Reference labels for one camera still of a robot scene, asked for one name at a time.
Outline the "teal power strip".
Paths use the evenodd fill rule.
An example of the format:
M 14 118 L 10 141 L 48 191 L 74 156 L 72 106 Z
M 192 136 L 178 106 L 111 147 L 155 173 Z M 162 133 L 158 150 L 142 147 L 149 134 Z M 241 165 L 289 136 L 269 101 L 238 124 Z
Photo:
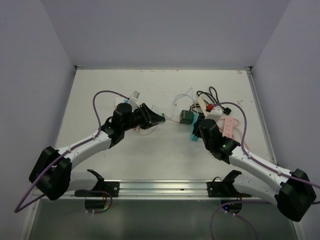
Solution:
M 193 112 L 193 121 L 190 125 L 190 140 L 192 142 L 197 142 L 198 141 L 198 137 L 193 133 L 195 130 L 195 123 L 198 120 L 199 114 L 196 112 Z

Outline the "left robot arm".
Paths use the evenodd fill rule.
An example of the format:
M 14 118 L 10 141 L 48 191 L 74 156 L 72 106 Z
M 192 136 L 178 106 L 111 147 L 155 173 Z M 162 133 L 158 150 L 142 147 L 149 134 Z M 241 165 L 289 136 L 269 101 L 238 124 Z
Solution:
M 108 189 L 104 178 L 92 169 L 76 173 L 74 168 L 93 155 L 117 145 L 126 131 L 137 127 L 147 130 L 164 122 L 165 118 L 145 103 L 136 109 L 128 103 L 120 103 L 113 115 L 89 137 L 60 149 L 46 147 L 31 171 L 29 181 L 52 201 L 70 191 L 100 197 Z

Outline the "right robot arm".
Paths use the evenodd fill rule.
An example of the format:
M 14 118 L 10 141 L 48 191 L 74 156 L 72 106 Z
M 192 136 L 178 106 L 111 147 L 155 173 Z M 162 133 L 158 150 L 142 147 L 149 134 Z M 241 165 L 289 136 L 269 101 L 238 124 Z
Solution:
M 207 186 L 227 197 L 250 195 L 269 202 L 288 219 L 300 222 L 317 196 L 308 175 L 272 164 L 243 147 L 236 140 L 223 136 L 213 119 L 199 117 L 192 133 L 203 140 L 205 148 L 219 161 L 238 168 L 220 183 Z

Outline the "dark green cube charger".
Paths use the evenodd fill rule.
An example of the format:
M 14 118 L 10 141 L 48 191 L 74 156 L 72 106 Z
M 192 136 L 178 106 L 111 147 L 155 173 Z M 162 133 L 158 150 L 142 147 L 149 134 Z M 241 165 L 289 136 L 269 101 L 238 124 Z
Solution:
M 194 113 L 190 110 L 182 110 L 179 114 L 179 123 L 183 125 L 191 125 L 194 121 Z

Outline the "pink power strip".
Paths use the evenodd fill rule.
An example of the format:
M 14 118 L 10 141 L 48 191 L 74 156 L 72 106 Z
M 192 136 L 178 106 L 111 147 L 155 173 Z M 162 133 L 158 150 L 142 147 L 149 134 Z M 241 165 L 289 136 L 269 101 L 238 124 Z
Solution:
M 218 120 L 218 128 L 223 137 L 228 137 L 237 142 L 241 142 L 243 132 L 240 130 L 240 121 L 232 116 L 221 117 Z

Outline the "beige power strip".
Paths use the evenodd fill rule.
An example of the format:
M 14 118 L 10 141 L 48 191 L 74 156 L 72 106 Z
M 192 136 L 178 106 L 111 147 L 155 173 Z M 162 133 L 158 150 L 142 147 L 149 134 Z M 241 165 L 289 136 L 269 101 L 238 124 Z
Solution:
M 201 110 L 202 110 L 202 112 L 203 112 L 203 115 L 204 115 L 205 117 L 207 117 L 207 115 L 208 115 L 207 105 L 206 105 L 204 99 L 203 99 L 201 96 L 198 96 L 198 97 L 197 97 L 197 102 L 198 102 L 198 104 L 199 104 L 199 106 L 200 106 L 200 108 L 201 108 Z

